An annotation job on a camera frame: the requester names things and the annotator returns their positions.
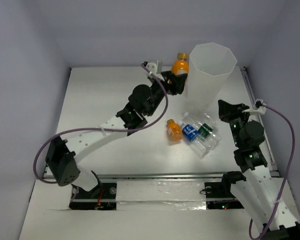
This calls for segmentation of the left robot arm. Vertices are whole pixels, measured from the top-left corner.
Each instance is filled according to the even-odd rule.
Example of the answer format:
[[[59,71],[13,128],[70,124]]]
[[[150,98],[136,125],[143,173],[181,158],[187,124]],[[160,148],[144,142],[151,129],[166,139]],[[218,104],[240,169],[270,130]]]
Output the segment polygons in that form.
[[[159,74],[148,71],[151,85],[137,85],[125,107],[101,126],[77,129],[79,134],[68,139],[63,139],[61,134],[52,137],[48,141],[45,161],[56,184],[60,187],[74,185],[83,189],[91,198],[98,196],[101,182],[97,174],[80,167],[80,161],[115,140],[156,124],[158,118],[151,123],[146,118],[155,113],[162,100],[168,99],[168,95],[183,93],[187,76],[187,73],[175,75],[170,70]]]

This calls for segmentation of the clear unlabelled plastic bottle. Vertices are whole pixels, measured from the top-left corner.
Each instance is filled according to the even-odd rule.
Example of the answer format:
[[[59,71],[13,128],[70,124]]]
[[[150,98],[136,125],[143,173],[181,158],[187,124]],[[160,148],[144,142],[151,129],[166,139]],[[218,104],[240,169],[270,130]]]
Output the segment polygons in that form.
[[[183,120],[191,121],[199,126],[204,126],[209,131],[216,131],[218,129],[216,121],[204,112],[199,114],[185,112],[183,114]]]

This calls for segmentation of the orange juice bottle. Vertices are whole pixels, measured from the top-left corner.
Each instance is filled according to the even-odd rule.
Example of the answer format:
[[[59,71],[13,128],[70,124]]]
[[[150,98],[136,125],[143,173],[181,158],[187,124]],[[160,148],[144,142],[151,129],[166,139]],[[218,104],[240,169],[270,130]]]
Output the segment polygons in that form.
[[[179,52],[177,59],[171,67],[171,72],[175,75],[188,74],[189,73],[189,54],[185,52]]]
[[[173,120],[168,119],[166,122],[167,140],[170,146],[178,144],[183,139],[180,126]]]

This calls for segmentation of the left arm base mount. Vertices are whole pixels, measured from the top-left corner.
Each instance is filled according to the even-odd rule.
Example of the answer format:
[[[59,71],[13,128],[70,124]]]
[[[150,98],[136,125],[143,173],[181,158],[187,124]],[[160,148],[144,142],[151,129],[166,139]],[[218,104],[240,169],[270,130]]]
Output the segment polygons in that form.
[[[117,209],[117,183],[104,182],[95,192],[87,192],[72,185],[69,208],[71,210],[114,211]]]

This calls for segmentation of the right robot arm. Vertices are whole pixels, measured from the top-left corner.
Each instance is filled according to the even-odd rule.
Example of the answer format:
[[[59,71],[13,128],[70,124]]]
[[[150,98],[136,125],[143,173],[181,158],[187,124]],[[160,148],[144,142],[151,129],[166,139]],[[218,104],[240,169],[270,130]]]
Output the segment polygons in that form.
[[[265,141],[263,125],[251,115],[263,115],[269,109],[263,100],[254,108],[218,100],[218,116],[228,123],[236,147],[234,159],[239,171],[223,175],[220,190],[234,196],[250,216],[248,234],[254,240],[300,240],[300,222],[282,200],[287,182],[277,187],[260,145]]]

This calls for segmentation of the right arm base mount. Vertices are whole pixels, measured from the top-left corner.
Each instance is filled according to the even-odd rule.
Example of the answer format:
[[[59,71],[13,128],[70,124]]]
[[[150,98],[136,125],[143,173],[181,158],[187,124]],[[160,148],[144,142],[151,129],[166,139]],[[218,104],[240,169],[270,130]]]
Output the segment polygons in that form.
[[[200,193],[205,195],[208,210],[244,209],[242,203],[221,182],[205,182]]]

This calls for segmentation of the green label water bottle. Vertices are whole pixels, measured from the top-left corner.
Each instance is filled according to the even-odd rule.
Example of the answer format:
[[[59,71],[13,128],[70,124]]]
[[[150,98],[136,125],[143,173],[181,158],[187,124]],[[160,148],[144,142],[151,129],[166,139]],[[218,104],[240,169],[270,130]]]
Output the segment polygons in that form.
[[[211,150],[215,149],[222,139],[218,132],[206,123],[199,127],[198,132]]]

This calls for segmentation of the blue label water bottle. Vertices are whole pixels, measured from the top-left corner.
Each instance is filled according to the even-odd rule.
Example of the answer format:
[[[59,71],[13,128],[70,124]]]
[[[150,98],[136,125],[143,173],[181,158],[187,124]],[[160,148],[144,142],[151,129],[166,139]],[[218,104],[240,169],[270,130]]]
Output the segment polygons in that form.
[[[198,130],[196,130],[191,124],[179,121],[178,125],[187,144],[200,159],[203,159],[210,151],[210,147],[207,142],[202,138]]]

